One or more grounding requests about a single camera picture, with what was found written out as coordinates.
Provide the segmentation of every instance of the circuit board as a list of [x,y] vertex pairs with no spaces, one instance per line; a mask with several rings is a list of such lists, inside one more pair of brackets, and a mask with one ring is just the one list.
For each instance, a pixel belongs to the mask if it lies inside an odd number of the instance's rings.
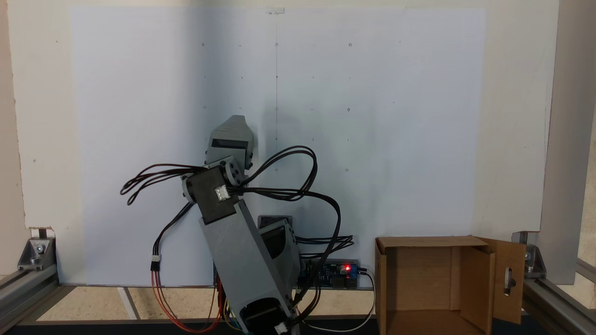
[[[318,259],[307,261],[298,277],[298,286],[302,286]],[[355,290],[358,288],[358,266],[355,259],[327,259],[318,276],[318,285],[328,289]]]

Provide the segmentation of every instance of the red wire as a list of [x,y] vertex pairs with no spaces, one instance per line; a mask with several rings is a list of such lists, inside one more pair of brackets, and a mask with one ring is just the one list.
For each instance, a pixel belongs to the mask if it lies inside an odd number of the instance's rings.
[[[221,282],[219,281],[219,278],[218,278],[218,289],[220,286],[221,286]],[[162,281],[161,281],[159,272],[156,272],[156,271],[151,272],[151,288],[153,289],[153,295],[155,296],[157,303],[162,308],[163,312],[179,328],[181,328],[189,333],[202,334],[202,333],[207,333],[209,331],[212,331],[213,329],[215,329],[218,326],[218,324],[221,320],[222,307],[223,307],[223,304],[221,301],[221,294],[218,294],[219,312],[218,312],[215,322],[205,329],[196,330],[196,329],[188,328],[186,325],[184,325],[182,322],[180,322],[180,320],[173,313],[172,309],[170,308],[170,306],[167,303],[167,300],[165,299],[165,295],[163,294]]]

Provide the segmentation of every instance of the box flap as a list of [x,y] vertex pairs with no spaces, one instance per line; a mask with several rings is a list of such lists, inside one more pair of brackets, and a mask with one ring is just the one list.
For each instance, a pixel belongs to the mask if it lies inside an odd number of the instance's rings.
[[387,333],[387,256],[381,255],[378,244],[374,249],[375,315],[379,335]]
[[461,248],[461,316],[491,333],[495,295],[495,253]]
[[489,238],[481,240],[487,242],[496,253],[493,317],[520,324],[526,245]]
[[486,242],[473,236],[377,237],[381,254],[391,247],[453,247],[485,246]]

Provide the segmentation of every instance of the black plastic part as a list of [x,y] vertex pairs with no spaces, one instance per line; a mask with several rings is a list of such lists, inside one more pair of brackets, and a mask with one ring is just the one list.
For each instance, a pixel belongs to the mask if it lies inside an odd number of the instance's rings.
[[235,141],[233,139],[217,139],[214,138],[211,142],[214,148],[233,148],[233,149],[248,149],[249,143],[247,141]]
[[356,278],[346,278],[346,288],[351,290],[357,289],[358,280]]
[[159,272],[160,270],[160,263],[158,260],[151,261],[151,271]]
[[271,256],[276,259],[285,249],[285,226],[278,227],[272,231],[261,234],[265,247]]
[[191,197],[197,202],[203,214],[206,225],[236,213],[234,205],[238,202],[237,196],[232,195],[227,200],[219,201],[215,193],[217,187],[226,185],[219,166],[188,178],[186,183]]
[[275,326],[286,319],[280,301],[275,298],[263,298],[249,303],[240,311],[240,317],[249,332],[259,335],[277,335]]
[[334,277],[331,279],[331,288],[338,290],[343,289],[346,285],[346,279],[343,277]]

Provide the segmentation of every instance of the white cable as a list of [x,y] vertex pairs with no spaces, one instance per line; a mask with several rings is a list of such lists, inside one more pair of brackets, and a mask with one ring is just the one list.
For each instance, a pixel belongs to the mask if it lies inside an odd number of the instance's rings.
[[376,299],[377,299],[377,292],[376,292],[376,288],[374,287],[374,275],[371,274],[370,272],[366,272],[366,275],[368,276],[368,278],[370,278],[371,283],[372,283],[372,307],[371,307],[371,311],[368,313],[367,318],[364,320],[363,323],[361,323],[359,326],[352,328],[352,329],[347,329],[347,330],[337,330],[337,329],[325,329],[325,328],[320,328],[320,327],[315,327],[313,325],[309,325],[308,323],[304,322],[304,320],[302,320],[302,323],[304,323],[305,325],[307,325],[310,328],[313,329],[317,329],[317,330],[322,330],[322,331],[329,331],[331,333],[349,333],[351,331],[355,331],[357,329],[360,329],[363,325],[365,325],[368,320],[370,320],[371,316],[373,315],[373,310],[374,310],[374,306],[376,303]]

